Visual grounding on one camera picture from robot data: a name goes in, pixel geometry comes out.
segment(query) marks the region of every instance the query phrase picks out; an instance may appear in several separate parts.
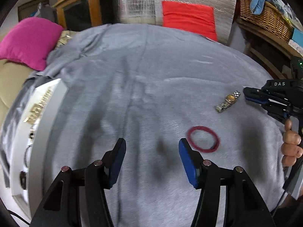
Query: blue cloth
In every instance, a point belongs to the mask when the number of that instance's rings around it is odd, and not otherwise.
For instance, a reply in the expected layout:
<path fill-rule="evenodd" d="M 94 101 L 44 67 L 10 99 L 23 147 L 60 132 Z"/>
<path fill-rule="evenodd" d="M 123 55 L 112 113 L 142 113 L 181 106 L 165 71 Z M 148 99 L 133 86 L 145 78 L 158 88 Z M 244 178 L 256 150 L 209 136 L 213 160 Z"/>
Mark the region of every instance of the blue cloth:
<path fill-rule="evenodd" d="M 292 39 L 301 47 L 303 47 L 303 33 L 299 31 L 298 29 L 294 29 L 294 34 L 292 36 Z"/>
<path fill-rule="evenodd" d="M 261 14 L 263 11 L 265 1 L 270 1 L 270 0 L 251 0 L 250 10 L 252 14 L 256 14 L 256 15 Z"/>

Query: wicker basket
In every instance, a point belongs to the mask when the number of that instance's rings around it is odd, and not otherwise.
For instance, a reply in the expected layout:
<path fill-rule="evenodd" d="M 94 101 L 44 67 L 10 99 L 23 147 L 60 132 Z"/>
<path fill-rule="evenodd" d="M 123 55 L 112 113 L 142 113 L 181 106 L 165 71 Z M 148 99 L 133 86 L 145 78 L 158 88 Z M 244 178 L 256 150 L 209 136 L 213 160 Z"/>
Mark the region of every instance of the wicker basket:
<path fill-rule="evenodd" d="M 251 13 L 250 3 L 251 0 L 240 0 L 241 19 L 260 26 L 280 39 L 289 42 L 293 27 L 279 10 L 269 2 L 265 2 L 262 13 L 260 15 L 254 15 Z"/>

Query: wooden furniture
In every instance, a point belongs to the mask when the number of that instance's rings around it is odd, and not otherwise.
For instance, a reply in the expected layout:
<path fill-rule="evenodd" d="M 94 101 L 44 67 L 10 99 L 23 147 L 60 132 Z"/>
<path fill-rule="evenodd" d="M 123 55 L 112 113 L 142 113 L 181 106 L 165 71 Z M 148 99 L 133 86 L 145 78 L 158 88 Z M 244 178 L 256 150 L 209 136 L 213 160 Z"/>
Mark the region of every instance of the wooden furniture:
<path fill-rule="evenodd" d="M 290 67 L 290 59 L 293 56 L 302 56 L 287 42 L 263 28 L 240 18 L 237 19 L 237 23 L 240 28 L 247 32 L 245 39 L 248 43 L 244 53 L 256 56 L 261 61 L 259 63 L 273 78 L 285 79 L 281 73 L 283 65 Z"/>
<path fill-rule="evenodd" d="M 113 22 L 112 0 L 59 0 L 54 7 L 58 23 L 68 30 L 80 31 Z"/>

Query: gray bedsheet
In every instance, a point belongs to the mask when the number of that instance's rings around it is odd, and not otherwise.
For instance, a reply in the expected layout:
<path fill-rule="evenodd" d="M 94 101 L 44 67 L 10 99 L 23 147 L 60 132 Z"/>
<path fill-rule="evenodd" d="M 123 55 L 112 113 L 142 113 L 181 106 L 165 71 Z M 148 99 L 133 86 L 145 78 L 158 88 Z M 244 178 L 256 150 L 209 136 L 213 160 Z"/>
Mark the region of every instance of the gray bedsheet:
<path fill-rule="evenodd" d="M 242 166 L 268 208 L 277 204 L 284 181 L 278 122 L 243 95 L 221 114 L 214 109 L 227 94 L 260 88 L 271 78 L 246 55 L 189 32 L 115 24 L 78 33 L 47 62 L 44 72 L 25 83 L 3 126 L 0 155 L 6 175 L 30 93 L 62 78 L 69 91 L 49 137 L 44 191 L 62 166 L 86 167 L 123 137 L 127 150 L 120 176 L 106 191 L 115 226 L 188 227 L 200 191 L 187 180 L 178 141 L 192 126 L 207 126 L 221 143 L 202 156 L 220 167 Z M 195 134 L 195 139 L 208 138 Z"/>

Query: hand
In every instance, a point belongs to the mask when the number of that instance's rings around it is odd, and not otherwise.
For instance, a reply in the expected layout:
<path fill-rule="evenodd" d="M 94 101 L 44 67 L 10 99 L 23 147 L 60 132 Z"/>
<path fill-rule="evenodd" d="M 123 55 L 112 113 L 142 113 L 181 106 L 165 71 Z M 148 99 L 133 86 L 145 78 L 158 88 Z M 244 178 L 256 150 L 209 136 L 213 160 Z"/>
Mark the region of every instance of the hand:
<path fill-rule="evenodd" d="M 283 141 L 281 151 L 284 154 L 282 158 L 283 166 L 292 166 L 296 163 L 297 158 L 300 158 L 303 154 L 303 149 L 299 145 L 301 137 L 295 131 L 290 130 L 292 121 L 287 120 L 285 122 L 285 133 L 283 135 Z"/>

